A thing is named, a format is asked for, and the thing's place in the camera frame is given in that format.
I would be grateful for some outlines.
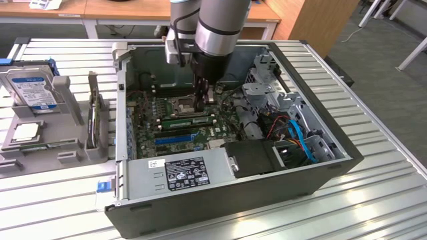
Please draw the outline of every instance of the blue latch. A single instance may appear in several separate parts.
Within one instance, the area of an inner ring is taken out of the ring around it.
[[[97,183],[97,193],[105,193],[112,190],[112,183],[109,181],[101,181]]]
[[[0,58],[0,65],[11,65],[13,62],[13,59],[11,58]]]

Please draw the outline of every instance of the power supply label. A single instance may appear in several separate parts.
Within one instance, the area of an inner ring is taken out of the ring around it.
[[[167,188],[171,191],[210,184],[210,176],[203,157],[164,163]]]
[[[29,107],[52,109],[57,106],[51,91],[45,89],[47,82],[43,77],[12,78],[12,82]]]

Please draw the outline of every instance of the wooden table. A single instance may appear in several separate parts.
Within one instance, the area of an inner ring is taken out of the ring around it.
[[[87,0],[85,31],[88,38],[97,39],[96,25],[168,26],[171,18],[169,0]],[[262,39],[272,39],[280,17],[264,2],[252,2],[244,26],[264,28]]]
[[[68,0],[57,10],[31,9],[27,2],[0,3],[0,23],[12,24],[80,24],[87,0]]]

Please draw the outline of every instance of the barcode sticker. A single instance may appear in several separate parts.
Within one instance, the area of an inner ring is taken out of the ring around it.
[[[80,18],[80,14],[57,14],[60,17]]]
[[[159,168],[165,166],[165,160],[164,159],[156,159],[148,161],[148,168]]]

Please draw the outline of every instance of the aluminum work surface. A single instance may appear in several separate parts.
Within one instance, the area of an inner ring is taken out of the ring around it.
[[[115,137],[116,72],[111,46],[116,39],[32,39],[23,60],[52,57],[71,78],[79,101],[88,97],[88,71],[97,72],[109,99],[109,133]],[[336,122],[364,155],[362,163],[334,178],[311,196],[224,216],[137,239],[418,239],[427,238],[426,169],[311,48],[278,41],[284,55],[311,86]],[[0,90],[0,141],[13,112]],[[115,157],[113,146],[109,157]],[[96,211],[99,180],[115,174],[115,163],[0,179],[0,239],[120,239],[103,212]]]

